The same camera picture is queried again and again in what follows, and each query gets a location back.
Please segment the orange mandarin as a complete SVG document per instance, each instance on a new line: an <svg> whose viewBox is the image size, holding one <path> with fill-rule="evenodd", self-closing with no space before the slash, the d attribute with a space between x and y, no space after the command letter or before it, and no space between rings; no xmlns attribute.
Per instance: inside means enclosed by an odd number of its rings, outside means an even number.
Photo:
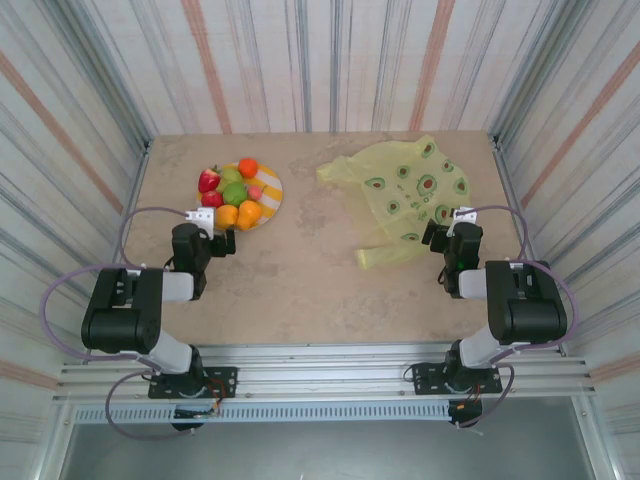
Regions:
<svg viewBox="0 0 640 480"><path fill-rule="evenodd" d="M259 203L246 200L238 208L236 228L246 231L253 228L262 218L262 207Z"/></svg>
<svg viewBox="0 0 640 480"><path fill-rule="evenodd" d="M216 209L215 225L220 230L234 228L239 218L239 209L230 204L224 204Z"/></svg>

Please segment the yellow avocado print plastic bag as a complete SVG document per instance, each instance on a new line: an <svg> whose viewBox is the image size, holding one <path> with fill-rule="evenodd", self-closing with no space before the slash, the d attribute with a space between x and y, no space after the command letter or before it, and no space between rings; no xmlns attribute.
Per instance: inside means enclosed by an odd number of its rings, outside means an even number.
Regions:
<svg viewBox="0 0 640 480"><path fill-rule="evenodd" d="M364 270L421 255L428 223L448 228L451 212L471 204L468 176L429 135L338 156L317 169L317 178L353 201L366 242L355 256Z"/></svg>

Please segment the green apple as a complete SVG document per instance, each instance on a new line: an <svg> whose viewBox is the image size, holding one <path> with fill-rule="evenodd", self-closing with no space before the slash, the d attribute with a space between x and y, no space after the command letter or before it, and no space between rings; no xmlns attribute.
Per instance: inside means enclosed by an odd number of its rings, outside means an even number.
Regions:
<svg viewBox="0 0 640 480"><path fill-rule="evenodd" d="M222 193L223 201L226 205L239 207L248 199L246 186L243 182L229 183Z"/></svg>

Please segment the yellow white striped plate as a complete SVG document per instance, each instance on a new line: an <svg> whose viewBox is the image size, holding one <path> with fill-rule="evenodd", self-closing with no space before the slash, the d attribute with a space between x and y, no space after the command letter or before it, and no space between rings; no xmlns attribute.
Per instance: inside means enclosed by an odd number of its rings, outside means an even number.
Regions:
<svg viewBox="0 0 640 480"><path fill-rule="evenodd" d="M231 167L232 165L234 165L237 168L238 162L227 164L221 168L213 167L211 169L215 169L219 173L223 168ZM243 183L246 186L246 189L251 185L266 187L262 198L259 201L257 201L257 203L259 203L262 207L262 218L253 228L249 230L255 229L258 226L264 224L269 219L271 219L275 215L276 211L279 209L283 199L283 187L278 175L273 170L266 167L265 165L260 164L259 162L258 164L259 164L259 171L257 175L254 178L244 179L243 181ZM197 199L200 203L200 206L203 207L200 201L201 196L202 196L202 193L198 191L198 181L197 181Z"/></svg>

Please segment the green pear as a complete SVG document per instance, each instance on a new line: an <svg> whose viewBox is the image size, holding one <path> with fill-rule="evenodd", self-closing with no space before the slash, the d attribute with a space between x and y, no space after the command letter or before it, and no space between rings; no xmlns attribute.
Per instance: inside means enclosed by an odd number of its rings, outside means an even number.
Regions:
<svg viewBox="0 0 640 480"><path fill-rule="evenodd" d="M219 172L220 182L216 188L219 193L223 193L227 186L233 183L242 183L244 181L243 176L232 165L231 167L225 167Z"/></svg>

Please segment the metal side frame rail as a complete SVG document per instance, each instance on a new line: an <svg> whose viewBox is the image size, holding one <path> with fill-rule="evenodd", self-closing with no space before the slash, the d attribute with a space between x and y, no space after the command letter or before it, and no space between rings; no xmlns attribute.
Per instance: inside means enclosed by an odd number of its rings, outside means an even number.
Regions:
<svg viewBox="0 0 640 480"><path fill-rule="evenodd" d="M152 148L153 140L148 140L144 143L144 148L139 156L140 163L135 170L135 175L129 188L128 196L126 197L124 210L120 215L119 224L116 227L116 236L112 244L112 253L107 258L109 263L119 263L121 261L121 248L123 243L126 241L129 232L129 227L127 226L128 220L126 220L126 217L136 208ZM92 351L88 348L85 348L83 354L85 355L85 358L81 359L82 364L88 364L89 362L94 361L136 361L139 358L138 353L105 354L104 352Z"/></svg>
<svg viewBox="0 0 640 480"><path fill-rule="evenodd" d="M520 215L524 215L524 208L522 207L522 203L519 200L519 197L516 193L516 189L514 187L514 183L511 179L511 175L508 169L507 160L508 157L504 151L504 147L502 141L500 140L498 135L488 135L489 141L491 144L492 154L496 163L496 168L498 170L502 187L505 192L505 196L508 201L508 205L516 210ZM525 257L528 260L536 260L537 255L535 248L531 244L530 240L530 228L527 228L527 233L524 233L525 229L521 226L518 220L514 221L516 228L518 230L519 238L526 239L526 249L525 249Z"/></svg>

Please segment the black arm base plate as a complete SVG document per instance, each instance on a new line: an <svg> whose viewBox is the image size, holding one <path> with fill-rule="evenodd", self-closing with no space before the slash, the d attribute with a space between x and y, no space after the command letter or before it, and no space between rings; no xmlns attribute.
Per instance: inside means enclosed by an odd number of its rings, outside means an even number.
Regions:
<svg viewBox="0 0 640 480"><path fill-rule="evenodd" d="M497 369L424 362L412 365L411 373L416 395L494 394L503 390Z"/></svg>
<svg viewBox="0 0 640 480"><path fill-rule="evenodd" d="M234 398L238 380L236 367L204 367L196 373L160 374L149 383L150 399Z"/></svg>

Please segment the aluminium rail frame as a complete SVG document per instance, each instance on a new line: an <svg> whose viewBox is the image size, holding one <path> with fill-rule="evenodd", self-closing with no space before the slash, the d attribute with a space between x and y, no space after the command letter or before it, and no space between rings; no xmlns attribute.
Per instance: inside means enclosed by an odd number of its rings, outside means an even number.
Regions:
<svg viewBox="0 0 640 480"><path fill-rule="evenodd" d="M427 343L299 345L218 345L200 349L207 366L239 370L235 401L388 400L415 397L408 367L441 362L449 346ZM512 398L590 396L595 386L585 361L558 349L530 350L508 357L515 371ZM124 375L117 388L120 403L147 401L148 384L131 361L66 365L57 403L97 403Z"/></svg>

